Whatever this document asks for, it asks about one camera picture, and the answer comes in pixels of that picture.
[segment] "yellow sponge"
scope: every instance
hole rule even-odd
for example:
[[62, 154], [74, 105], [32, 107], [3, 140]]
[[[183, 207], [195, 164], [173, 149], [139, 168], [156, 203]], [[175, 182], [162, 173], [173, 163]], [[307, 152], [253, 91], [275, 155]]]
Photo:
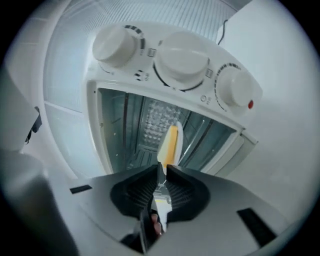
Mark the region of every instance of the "yellow sponge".
[[166, 132], [163, 142], [159, 146], [157, 155], [158, 162], [160, 162], [164, 168], [174, 163], [177, 137], [178, 127], [171, 125]]

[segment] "black slot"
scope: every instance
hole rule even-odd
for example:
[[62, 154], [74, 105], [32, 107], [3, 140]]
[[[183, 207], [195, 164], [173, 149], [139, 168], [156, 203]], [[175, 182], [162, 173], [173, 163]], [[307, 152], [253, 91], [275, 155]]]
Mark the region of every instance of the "black slot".
[[83, 185], [83, 186], [77, 186], [77, 187], [70, 188], [70, 191], [71, 191], [71, 194], [76, 194], [76, 193], [80, 193], [80, 192], [90, 190], [90, 189], [92, 189], [91, 186]]
[[146, 44], [146, 40], [144, 38], [140, 39], [141, 42], [141, 47], [140, 49], [144, 49], [145, 48], [145, 44]]
[[179, 166], [166, 167], [165, 186], [172, 205], [172, 211], [167, 214], [167, 223], [193, 220], [210, 201], [206, 185], [182, 170]]
[[277, 237], [251, 208], [238, 210], [237, 213], [260, 247]]
[[143, 166], [140, 169], [144, 170], [115, 184], [110, 192], [113, 204], [123, 215], [138, 219], [158, 186], [156, 165], [147, 168]]

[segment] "white surface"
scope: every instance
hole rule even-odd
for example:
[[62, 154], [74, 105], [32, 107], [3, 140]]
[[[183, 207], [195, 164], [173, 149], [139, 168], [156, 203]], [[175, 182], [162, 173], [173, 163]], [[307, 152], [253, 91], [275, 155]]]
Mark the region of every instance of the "white surface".
[[192, 88], [200, 83], [205, 75], [208, 66], [206, 47], [195, 34], [185, 31], [172, 33], [163, 39], [158, 48], [155, 67], [167, 84], [170, 84], [169, 76], [181, 82], [177, 89]]
[[248, 73], [238, 70], [227, 72], [221, 77], [219, 87], [221, 98], [229, 106], [244, 107], [248, 105], [253, 95], [251, 77]]
[[45, 110], [55, 142], [77, 177], [105, 175], [91, 148], [91, 136], [83, 115], [62, 111], [48, 104]]
[[223, 144], [223, 146], [220, 148], [220, 150], [215, 154], [215, 156], [206, 164], [205, 167], [201, 170], [203, 173], [210, 173], [211, 175], [214, 175], [215, 172], [218, 171], [218, 169], [215, 168], [215, 165], [218, 167], [220, 166], [220, 161], [222, 163], [224, 162], [224, 156], [226, 154], [227, 158], [230, 158], [230, 154], [235, 154], [237, 151], [235, 150], [235, 141], [239, 139], [239, 136], [241, 135], [241, 130], [238, 130], [234, 133], [232, 133], [229, 138], [226, 140], [226, 142]]
[[48, 175], [57, 207], [76, 243], [80, 256], [141, 255], [116, 241], [93, 222], [79, 206], [78, 199], [70, 193], [70, 186], [57, 168], [49, 168]]
[[38, 112], [13, 83], [5, 67], [0, 69], [0, 150], [20, 151]]
[[313, 205], [320, 180], [317, 52], [297, 21], [275, 0], [255, 0], [229, 19], [221, 46], [246, 66], [263, 89], [259, 114], [247, 129], [259, 143], [228, 178], [266, 200], [289, 221], [298, 220]]
[[245, 5], [247, 5], [251, 0], [221, 0], [222, 2], [230, 5], [235, 10], [239, 11]]
[[237, 136], [232, 142], [229, 149], [223, 154], [223, 156], [216, 162], [213, 167], [206, 173], [210, 175], [215, 175], [219, 172], [238, 152], [238, 150], [243, 146], [245, 140], [241, 136]]
[[[52, 1], [49, 2], [45, 6], [45, 12], [42, 8], [39, 11], [36, 10], [31, 16], [31, 21], [27, 21], [26, 25], [22, 27], [5, 57], [4, 65], [8, 69], [14, 85], [32, 106], [32, 110], [35, 111], [33, 109], [34, 106], [38, 106], [40, 109], [42, 126], [37, 133], [32, 133], [29, 144], [25, 145], [22, 151], [41, 160], [45, 166], [63, 170], [68, 177], [76, 178], [77, 176], [67, 164], [55, 142], [45, 110], [42, 70], [52, 32], [60, 18], [60, 14], [69, 3], [68, 1], [63, 1], [57, 5]], [[20, 138], [22, 146], [25, 138], [25, 135], [23, 140]], [[68, 140], [65, 140], [64, 143], [68, 146]]]
[[213, 172], [213, 174], [220, 178], [226, 178], [231, 172], [233, 172], [238, 165], [251, 153], [251, 151], [255, 148], [257, 142], [252, 142], [245, 135], [244, 132], [241, 135], [243, 139], [243, 144], [240, 146], [238, 151], [233, 155], [233, 157], [220, 169], [217, 173]]
[[122, 26], [111, 25], [96, 35], [92, 53], [96, 60], [112, 67], [124, 65], [135, 51], [134, 38]]

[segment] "white wall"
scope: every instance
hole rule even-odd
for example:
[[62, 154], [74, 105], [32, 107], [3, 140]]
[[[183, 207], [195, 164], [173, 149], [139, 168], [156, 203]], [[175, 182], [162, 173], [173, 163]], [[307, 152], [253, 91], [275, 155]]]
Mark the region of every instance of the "white wall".
[[20, 151], [38, 117], [3, 66], [0, 69], [0, 150]]
[[30, 143], [22, 151], [38, 158], [46, 166], [64, 170], [70, 178], [76, 178], [53, 139], [42, 90], [41, 67], [51, 37], [50, 31], [52, 33], [56, 23], [51, 17], [57, 15], [58, 21], [59, 11], [62, 12], [67, 4], [68, 1], [59, 5], [59, 1], [48, 0], [32, 13], [8, 49], [4, 66], [27, 102], [32, 107], [39, 107], [42, 117], [42, 126], [37, 133], [32, 133]]
[[241, 8], [243, 8], [245, 5], [250, 3], [252, 0], [221, 0], [222, 2], [228, 4], [235, 10], [239, 11]]
[[259, 142], [228, 178], [294, 222], [310, 210], [320, 185], [318, 54], [298, 22], [275, 0], [254, 0], [231, 17], [221, 46], [263, 89], [247, 130]]

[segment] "metal rack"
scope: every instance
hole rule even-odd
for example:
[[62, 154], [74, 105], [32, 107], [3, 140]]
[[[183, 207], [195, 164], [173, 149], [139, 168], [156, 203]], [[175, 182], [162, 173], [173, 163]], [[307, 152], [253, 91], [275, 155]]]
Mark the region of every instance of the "metal rack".
[[183, 127], [179, 166], [201, 170], [233, 129], [206, 116], [160, 100], [100, 89], [105, 143], [114, 172], [157, 164], [162, 136], [178, 121]]

